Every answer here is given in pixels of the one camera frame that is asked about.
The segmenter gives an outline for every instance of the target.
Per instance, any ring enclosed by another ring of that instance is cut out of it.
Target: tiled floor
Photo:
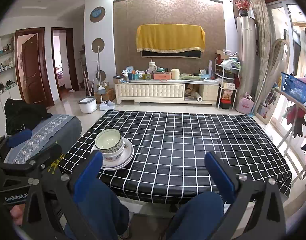
[[[104,113],[97,109],[91,114],[83,114],[80,111],[78,101],[85,96],[84,91],[78,91],[75,93],[69,93],[63,101],[56,102],[55,106],[48,109],[52,114],[71,114],[77,116],[82,124],[82,134],[84,134]],[[155,112],[178,112],[178,113],[196,113],[196,114],[240,114],[235,110],[217,109],[217,107],[210,107],[204,105],[189,105],[189,104],[164,104],[164,103],[141,103],[135,105],[133,101],[123,101],[120,105],[116,105],[116,110],[128,110],[128,111],[155,111]],[[277,145],[281,137],[275,132],[271,125],[264,125],[259,119],[254,118],[259,125],[268,131],[273,137],[273,143]],[[286,143],[280,147],[280,152],[284,152],[286,149]],[[288,160],[286,160],[293,177],[296,176],[295,170]],[[286,217],[290,216],[299,207],[301,207],[303,201],[306,200],[306,179],[298,180],[291,189],[290,196],[287,201],[283,203]],[[146,204],[139,201],[133,201],[121,198],[123,204],[125,204],[130,210],[138,213],[133,216],[131,224],[133,225],[133,237],[132,239],[157,239],[159,233],[164,230],[168,224],[169,218],[172,216],[168,212],[168,205],[156,206],[153,204]],[[251,214],[252,207],[250,207],[245,213]],[[239,228],[245,227],[247,220],[241,221]]]

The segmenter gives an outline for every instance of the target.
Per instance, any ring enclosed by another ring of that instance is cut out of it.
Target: blue jeans
[[[117,235],[122,235],[127,230],[129,210],[99,179],[94,180],[85,199],[77,206],[101,240],[117,240]],[[222,217],[221,197],[213,192],[204,192],[178,210],[166,231],[166,239],[206,240]],[[75,239],[68,224],[65,234]]]

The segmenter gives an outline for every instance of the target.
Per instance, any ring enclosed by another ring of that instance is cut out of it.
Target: black backpack
[[[14,135],[25,129],[33,130],[42,120],[52,117],[42,105],[10,98],[5,102],[4,111],[7,135]]]

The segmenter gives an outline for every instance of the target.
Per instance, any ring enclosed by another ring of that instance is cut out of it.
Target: blue round plate
[[[94,18],[97,18],[97,17],[100,16],[101,12],[102,12],[101,9],[95,9],[94,11],[92,11],[92,16],[93,16]]]

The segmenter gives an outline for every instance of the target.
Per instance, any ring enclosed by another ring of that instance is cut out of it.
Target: ceiling light
[[[21,9],[47,9],[45,6],[22,6]]]

